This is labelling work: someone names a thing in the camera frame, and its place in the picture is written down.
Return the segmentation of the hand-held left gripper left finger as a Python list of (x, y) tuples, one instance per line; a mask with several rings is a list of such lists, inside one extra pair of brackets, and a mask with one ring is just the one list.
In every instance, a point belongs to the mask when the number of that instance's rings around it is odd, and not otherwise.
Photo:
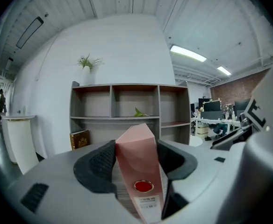
[(28, 224), (137, 224), (112, 183), (115, 141), (44, 159), (6, 191)]

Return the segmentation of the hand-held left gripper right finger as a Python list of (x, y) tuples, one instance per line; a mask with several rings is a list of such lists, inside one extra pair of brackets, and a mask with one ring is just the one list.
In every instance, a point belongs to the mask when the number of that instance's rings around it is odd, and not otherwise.
[(168, 184), (162, 220), (244, 220), (237, 183), (244, 143), (229, 151), (158, 141)]

